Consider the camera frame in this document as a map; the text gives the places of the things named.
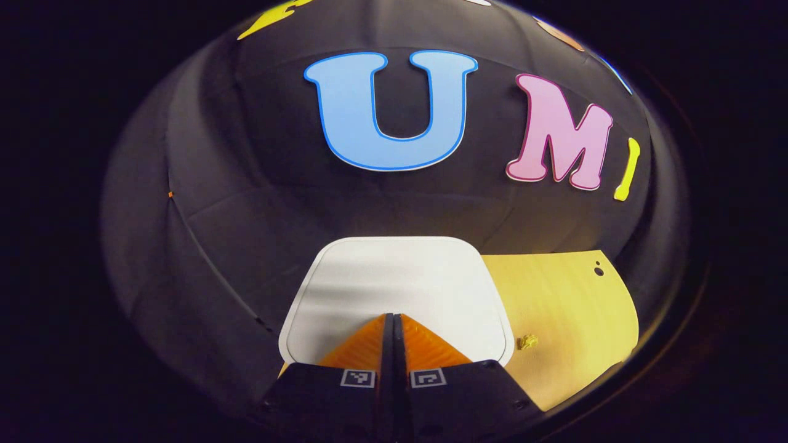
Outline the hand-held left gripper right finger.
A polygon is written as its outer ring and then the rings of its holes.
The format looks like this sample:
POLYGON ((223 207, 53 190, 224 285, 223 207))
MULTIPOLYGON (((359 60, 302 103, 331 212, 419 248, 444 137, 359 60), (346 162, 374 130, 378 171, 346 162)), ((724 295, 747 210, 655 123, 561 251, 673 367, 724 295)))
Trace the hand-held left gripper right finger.
POLYGON ((394 440, 498 442, 529 434, 542 418, 495 359, 462 360, 444 339, 403 314, 394 317, 394 440))

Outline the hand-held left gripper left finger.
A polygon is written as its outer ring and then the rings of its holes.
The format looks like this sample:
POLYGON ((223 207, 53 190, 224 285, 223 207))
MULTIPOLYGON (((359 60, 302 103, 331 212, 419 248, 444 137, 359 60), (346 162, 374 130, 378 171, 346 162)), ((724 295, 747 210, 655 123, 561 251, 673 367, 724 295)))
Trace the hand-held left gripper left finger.
POLYGON ((288 364, 259 404, 259 425, 292 442, 386 441, 393 326, 382 314, 318 364, 288 364))

